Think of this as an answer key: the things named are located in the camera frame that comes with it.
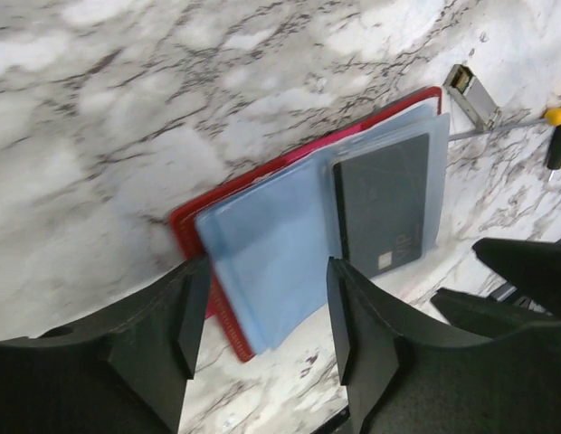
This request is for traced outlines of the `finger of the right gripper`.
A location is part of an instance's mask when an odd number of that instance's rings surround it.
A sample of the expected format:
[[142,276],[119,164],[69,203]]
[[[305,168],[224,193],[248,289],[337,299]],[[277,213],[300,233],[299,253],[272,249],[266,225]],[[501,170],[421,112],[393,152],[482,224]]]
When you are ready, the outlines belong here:
[[561,326],[561,320],[552,316],[448,288],[438,289],[431,303],[449,324],[458,328]]
[[483,238],[477,259],[518,289],[561,288],[561,242]]

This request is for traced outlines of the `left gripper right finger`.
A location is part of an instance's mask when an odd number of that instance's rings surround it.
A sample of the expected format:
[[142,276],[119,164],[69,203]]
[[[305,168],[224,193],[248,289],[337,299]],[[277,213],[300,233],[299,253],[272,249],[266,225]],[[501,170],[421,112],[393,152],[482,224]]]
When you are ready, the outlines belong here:
[[355,433],[561,433],[561,326],[458,328],[327,267]]

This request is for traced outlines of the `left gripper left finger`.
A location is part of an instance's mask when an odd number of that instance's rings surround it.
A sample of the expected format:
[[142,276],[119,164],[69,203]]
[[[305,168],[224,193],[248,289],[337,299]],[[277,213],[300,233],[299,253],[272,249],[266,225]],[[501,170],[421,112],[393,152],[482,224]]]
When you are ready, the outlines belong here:
[[0,433],[175,433],[194,377],[209,261],[36,338],[0,341]]

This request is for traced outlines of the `black VIP credit card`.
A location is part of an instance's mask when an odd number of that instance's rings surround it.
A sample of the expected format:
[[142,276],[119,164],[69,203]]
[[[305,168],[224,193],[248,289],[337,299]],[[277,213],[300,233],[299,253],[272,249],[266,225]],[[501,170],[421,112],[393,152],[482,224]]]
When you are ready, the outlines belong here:
[[335,163],[342,257],[368,278],[420,259],[430,136]]

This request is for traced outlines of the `red leather card holder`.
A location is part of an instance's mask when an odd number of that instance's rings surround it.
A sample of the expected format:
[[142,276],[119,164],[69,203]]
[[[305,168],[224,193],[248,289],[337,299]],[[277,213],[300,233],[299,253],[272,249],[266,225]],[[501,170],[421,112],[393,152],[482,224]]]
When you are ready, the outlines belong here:
[[241,362],[279,347],[327,301],[328,259],[343,259],[335,163],[429,135],[423,255],[433,248],[449,125],[442,90],[424,88],[171,212],[169,223],[184,255],[211,261],[208,312]]

